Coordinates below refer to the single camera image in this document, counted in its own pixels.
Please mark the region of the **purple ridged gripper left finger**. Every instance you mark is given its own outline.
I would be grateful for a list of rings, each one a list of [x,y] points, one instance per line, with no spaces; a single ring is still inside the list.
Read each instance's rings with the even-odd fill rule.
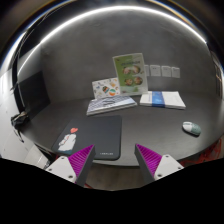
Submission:
[[[68,157],[60,156],[47,171],[83,187],[95,155],[95,146],[90,145]]]

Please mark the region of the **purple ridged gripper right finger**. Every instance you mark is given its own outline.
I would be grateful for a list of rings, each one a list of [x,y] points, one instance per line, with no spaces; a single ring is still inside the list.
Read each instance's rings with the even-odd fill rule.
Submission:
[[[183,169],[169,154],[160,155],[140,144],[135,145],[135,156],[146,183],[152,183]]]

